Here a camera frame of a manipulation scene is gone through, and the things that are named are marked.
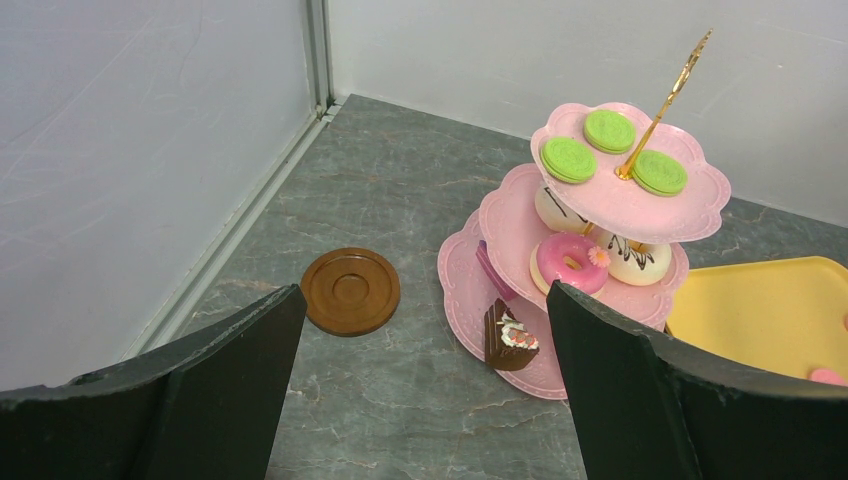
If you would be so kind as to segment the brown saucer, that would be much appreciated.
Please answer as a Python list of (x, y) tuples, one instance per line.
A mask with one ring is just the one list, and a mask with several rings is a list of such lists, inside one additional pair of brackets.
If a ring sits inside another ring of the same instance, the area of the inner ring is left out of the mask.
[(400, 301), (395, 267), (380, 254), (356, 247), (333, 250), (304, 272), (300, 289), (307, 318), (322, 331), (341, 337), (371, 333), (385, 325)]

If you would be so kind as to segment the pink frosted donut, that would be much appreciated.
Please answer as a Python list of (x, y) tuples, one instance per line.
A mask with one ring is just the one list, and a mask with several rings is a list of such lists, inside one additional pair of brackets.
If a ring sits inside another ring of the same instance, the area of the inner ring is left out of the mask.
[(610, 264), (607, 250), (592, 240), (571, 232), (559, 232), (534, 247), (530, 275), (544, 294), (559, 281), (597, 297), (608, 280)]

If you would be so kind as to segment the purple cake slice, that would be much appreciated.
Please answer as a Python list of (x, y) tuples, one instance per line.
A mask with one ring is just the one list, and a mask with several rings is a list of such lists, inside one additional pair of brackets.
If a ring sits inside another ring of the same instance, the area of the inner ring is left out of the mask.
[(487, 242), (485, 240), (479, 241), (476, 250), (476, 258), (484, 273), (488, 277), (489, 281), (496, 288), (502, 300), (508, 302), (518, 296), (517, 292), (513, 290), (494, 269), (490, 261)]

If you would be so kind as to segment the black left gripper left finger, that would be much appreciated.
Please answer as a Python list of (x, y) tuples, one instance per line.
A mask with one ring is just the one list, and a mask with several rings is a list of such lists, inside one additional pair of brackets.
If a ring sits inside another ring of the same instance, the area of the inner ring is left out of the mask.
[(1, 395), (5, 479), (261, 479), (307, 309), (296, 285), (57, 386)]

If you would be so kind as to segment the white chocolate-drizzle donut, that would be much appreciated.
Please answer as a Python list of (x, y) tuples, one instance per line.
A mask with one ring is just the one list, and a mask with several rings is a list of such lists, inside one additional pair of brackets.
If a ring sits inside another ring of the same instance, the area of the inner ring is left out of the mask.
[(670, 244), (640, 244), (602, 230), (597, 244), (610, 257), (607, 267), (616, 280), (633, 286), (648, 286), (659, 282), (668, 272), (673, 258)]
[(536, 190), (534, 206), (539, 218), (552, 231), (585, 235), (593, 228), (587, 219), (560, 202), (547, 186), (540, 185)]

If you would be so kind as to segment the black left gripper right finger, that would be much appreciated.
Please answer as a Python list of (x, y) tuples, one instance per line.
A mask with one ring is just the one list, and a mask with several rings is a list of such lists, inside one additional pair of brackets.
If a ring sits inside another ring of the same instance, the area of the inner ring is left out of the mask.
[(592, 479), (843, 479), (847, 391), (747, 366), (575, 287), (547, 297)]

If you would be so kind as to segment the green macaron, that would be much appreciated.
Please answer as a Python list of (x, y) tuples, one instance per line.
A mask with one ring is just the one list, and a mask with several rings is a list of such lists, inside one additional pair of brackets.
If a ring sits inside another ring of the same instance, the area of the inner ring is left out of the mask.
[(640, 152), (631, 173), (643, 189), (662, 197), (680, 194), (688, 183), (685, 168), (674, 158), (659, 151)]
[(596, 149), (610, 154), (623, 154), (632, 148), (636, 129), (624, 115), (601, 109), (586, 116), (583, 134)]
[(597, 170), (594, 154), (573, 138), (550, 138), (541, 147), (540, 158), (551, 176), (569, 184), (585, 183)]

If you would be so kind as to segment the chocolate cake slice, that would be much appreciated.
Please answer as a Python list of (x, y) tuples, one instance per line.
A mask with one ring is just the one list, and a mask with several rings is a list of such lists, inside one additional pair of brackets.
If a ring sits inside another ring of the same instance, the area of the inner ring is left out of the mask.
[(500, 371), (524, 369), (540, 352), (538, 338), (527, 331), (501, 298), (488, 308), (484, 322), (484, 360)]

